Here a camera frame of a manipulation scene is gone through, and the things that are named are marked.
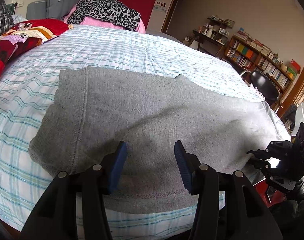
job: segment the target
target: pillow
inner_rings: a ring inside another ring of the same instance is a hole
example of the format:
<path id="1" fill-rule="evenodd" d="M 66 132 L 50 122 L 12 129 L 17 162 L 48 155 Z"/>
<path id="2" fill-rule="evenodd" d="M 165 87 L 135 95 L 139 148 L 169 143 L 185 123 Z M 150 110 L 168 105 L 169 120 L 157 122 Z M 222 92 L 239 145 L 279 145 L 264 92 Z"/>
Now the pillow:
<path id="1" fill-rule="evenodd" d="M 0 35 L 7 32 L 14 25 L 10 12 L 6 8 L 6 4 L 3 1 L 0 5 Z"/>
<path id="2" fill-rule="evenodd" d="M 10 12 L 11 15 L 13 15 L 15 13 L 15 4 L 10 3 L 6 5 L 7 10 Z"/>
<path id="3" fill-rule="evenodd" d="M 20 22 L 0 36 L 0 77 L 6 62 L 72 28 L 56 19 Z"/>

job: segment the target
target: black chair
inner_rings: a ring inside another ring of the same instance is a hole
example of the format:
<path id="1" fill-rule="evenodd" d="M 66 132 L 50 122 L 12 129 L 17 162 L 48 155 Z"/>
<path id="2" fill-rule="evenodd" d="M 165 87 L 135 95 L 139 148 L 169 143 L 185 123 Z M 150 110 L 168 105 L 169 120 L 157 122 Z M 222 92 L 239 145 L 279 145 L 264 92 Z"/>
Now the black chair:
<path id="1" fill-rule="evenodd" d="M 251 83 L 264 95 L 265 101 L 269 104 L 269 106 L 271 106 L 276 101 L 278 106 L 280 105 L 280 102 L 278 100 L 279 92 L 267 76 L 261 74 L 258 71 L 251 72 L 250 70 L 242 71 L 240 76 L 242 76 L 244 73 L 251 73 Z"/>

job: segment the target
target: wall outlet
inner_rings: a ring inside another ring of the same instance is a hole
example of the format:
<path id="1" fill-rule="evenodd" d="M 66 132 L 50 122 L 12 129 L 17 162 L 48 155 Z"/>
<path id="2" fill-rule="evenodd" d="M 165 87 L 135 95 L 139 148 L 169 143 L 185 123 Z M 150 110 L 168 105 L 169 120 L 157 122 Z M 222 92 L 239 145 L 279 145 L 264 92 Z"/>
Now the wall outlet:
<path id="1" fill-rule="evenodd" d="M 21 7 L 24 5 L 24 0 L 12 0 L 12 3 L 17 3 L 17 7 Z"/>
<path id="2" fill-rule="evenodd" d="M 12 3 L 13 3 L 13 4 L 16 4 L 16 3 L 17 3 L 17 5 L 18 5 L 18 0 L 12 0 Z"/>

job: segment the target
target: pink blanket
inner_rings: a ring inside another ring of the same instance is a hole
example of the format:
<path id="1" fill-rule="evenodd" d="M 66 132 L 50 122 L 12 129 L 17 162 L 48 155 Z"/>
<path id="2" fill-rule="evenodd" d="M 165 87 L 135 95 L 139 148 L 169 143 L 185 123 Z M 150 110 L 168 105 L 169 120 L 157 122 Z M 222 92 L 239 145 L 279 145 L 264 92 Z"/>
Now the pink blanket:
<path id="1" fill-rule="evenodd" d="M 64 22 L 67 23 L 67 19 L 71 16 L 71 14 L 76 10 L 76 5 L 73 6 L 70 13 L 64 17 Z M 81 22 L 81 25 L 91 25 L 91 26 L 98 26 L 98 27 L 105 27 L 105 28 L 113 28 L 118 30 L 123 30 L 122 26 L 116 26 L 113 23 L 102 22 L 100 20 L 94 19 L 92 17 L 85 17 Z M 138 33 L 145 34 L 145 26 L 142 20 L 140 20 L 139 26 L 135 30 Z"/>

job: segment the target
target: plaid bedsheet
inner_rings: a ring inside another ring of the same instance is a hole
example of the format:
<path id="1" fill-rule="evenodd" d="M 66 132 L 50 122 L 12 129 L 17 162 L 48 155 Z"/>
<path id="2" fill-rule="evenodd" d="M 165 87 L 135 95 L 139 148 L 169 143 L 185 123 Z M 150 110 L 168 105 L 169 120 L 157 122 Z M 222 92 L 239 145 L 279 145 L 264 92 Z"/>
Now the plaid bedsheet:
<path id="1" fill-rule="evenodd" d="M 184 74 L 222 95 L 261 101 L 226 62 L 165 38 L 77 25 L 31 49 L 10 62 L 0 80 L 0 218 L 18 230 L 52 180 L 31 161 L 29 142 L 53 103 L 60 70 L 85 66 L 173 78 Z M 279 133 L 287 134 L 278 117 L 269 115 Z M 224 195 L 220 199 L 222 206 Z M 189 207 L 145 215 L 107 211 L 107 216 L 115 239 L 162 239 L 191 227 L 194 213 Z M 81 219 L 78 225 L 82 236 Z"/>

